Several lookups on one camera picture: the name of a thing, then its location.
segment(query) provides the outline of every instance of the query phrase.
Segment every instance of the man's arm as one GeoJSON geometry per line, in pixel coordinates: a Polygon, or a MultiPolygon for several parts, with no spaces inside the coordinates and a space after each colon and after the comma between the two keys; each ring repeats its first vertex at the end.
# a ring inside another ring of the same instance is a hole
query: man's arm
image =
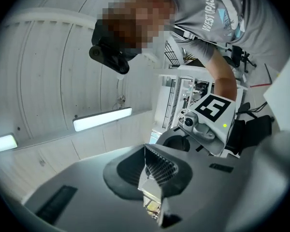
{"type": "Polygon", "coordinates": [[[215,49],[211,59],[205,64],[215,81],[214,93],[236,101],[237,85],[231,67],[215,49]]]}
{"type": "Polygon", "coordinates": [[[214,93],[236,101],[237,85],[231,67],[222,55],[210,43],[196,40],[181,39],[172,32],[174,40],[180,47],[192,53],[208,69],[215,81],[214,93]]]}

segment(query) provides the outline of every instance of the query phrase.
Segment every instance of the ceiling light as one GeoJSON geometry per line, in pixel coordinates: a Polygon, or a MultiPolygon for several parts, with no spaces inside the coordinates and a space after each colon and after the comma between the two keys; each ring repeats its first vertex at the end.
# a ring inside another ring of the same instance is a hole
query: ceiling light
{"type": "Polygon", "coordinates": [[[0,137],[0,152],[8,149],[17,148],[17,142],[13,135],[0,137]]]}
{"type": "Polygon", "coordinates": [[[114,110],[106,113],[86,116],[73,120],[75,131],[83,131],[95,126],[103,125],[127,116],[132,113],[132,108],[127,107],[124,109],[114,110]]]}

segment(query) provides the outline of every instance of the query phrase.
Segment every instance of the person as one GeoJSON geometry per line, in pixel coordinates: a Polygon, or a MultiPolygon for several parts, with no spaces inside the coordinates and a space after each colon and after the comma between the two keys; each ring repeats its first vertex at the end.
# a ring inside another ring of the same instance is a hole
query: person
{"type": "Polygon", "coordinates": [[[208,69],[214,93],[233,101],[234,74],[211,42],[239,46],[277,71],[290,56],[290,33],[268,0],[124,0],[104,11],[101,20],[114,39],[131,49],[146,47],[169,29],[178,45],[208,69]],[[180,35],[177,27],[196,37],[180,35]]]}

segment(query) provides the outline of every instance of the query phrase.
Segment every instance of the camera lens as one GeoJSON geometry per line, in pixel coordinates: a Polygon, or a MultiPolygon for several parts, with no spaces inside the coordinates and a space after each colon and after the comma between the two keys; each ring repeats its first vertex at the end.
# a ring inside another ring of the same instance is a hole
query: camera lens
{"type": "Polygon", "coordinates": [[[193,121],[192,121],[192,119],[191,119],[191,118],[186,118],[186,120],[185,120],[185,125],[186,125],[186,126],[192,126],[192,125],[193,125],[193,121]]]}

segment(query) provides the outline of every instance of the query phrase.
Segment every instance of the black rectangular slot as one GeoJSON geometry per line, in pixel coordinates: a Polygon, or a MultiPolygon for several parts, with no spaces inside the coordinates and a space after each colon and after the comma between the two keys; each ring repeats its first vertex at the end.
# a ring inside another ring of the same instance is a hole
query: black rectangular slot
{"type": "Polygon", "coordinates": [[[217,169],[223,172],[227,172],[227,173],[231,173],[233,171],[233,167],[229,167],[229,166],[224,166],[224,165],[220,165],[217,163],[212,163],[211,165],[209,165],[210,168],[213,169],[217,169]]]}
{"type": "Polygon", "coordinates": [[[36,213],[36,215],[54,225],[60,214],[71,201],[77,189],[69,186],[62,186],[36,213]]]}

